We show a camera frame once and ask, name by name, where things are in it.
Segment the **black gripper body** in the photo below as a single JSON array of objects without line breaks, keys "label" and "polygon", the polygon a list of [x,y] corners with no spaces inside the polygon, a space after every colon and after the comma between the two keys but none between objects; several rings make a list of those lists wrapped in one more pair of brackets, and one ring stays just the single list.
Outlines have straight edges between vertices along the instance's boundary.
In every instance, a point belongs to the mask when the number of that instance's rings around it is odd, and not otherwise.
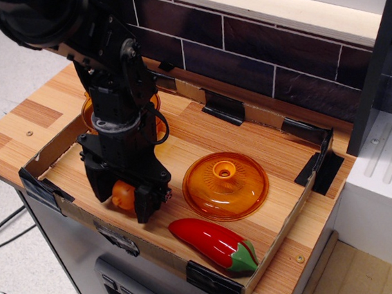
[{"label": "black gripper body", "polygon": [[122,133],[80,134],[77,142],[82,146],[84,166],[88,160],[104,161],[118,180],[135,188],[141,185],[154,187],[162,202],[171,198],[168,184],[171,174],[155,155],[154,147],[162,142],[157,139],[155,118],[147,118]]}]

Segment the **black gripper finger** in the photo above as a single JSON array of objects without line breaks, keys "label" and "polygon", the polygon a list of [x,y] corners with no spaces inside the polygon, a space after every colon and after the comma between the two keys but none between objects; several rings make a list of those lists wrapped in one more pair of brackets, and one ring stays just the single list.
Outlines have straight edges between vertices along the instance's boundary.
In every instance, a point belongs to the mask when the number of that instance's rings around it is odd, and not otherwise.
[{"label": "black gripper finger", "polygon": [[141,185],[134,190],[134,208],[138,223],[147,223],[149,218],[160,209],[162,199],[156,188]]},{"label": "black gripper finger", "polygon": [[105,202],[112,195],[113,185],[118,178],[110,166],[103,162],[88,160],[85,162],[86,174],[93,193],[99,202]]}]

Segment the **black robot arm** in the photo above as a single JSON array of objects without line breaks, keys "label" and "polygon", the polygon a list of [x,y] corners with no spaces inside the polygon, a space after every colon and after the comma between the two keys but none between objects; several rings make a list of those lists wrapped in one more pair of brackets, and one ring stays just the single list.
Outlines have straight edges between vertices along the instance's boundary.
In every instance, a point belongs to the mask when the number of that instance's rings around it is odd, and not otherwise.
[{"label": "black robot arm", "polygon": [[94,134],[81,134],[81,156],[99,201],[123,181],[134,188],[140,223],[171,196],[169,171],[155,155],[164,116],[152,99],[156,78],[120,20],[117,0],[0,0],[0,30],[18,45],[72,61],[93,103]]}]

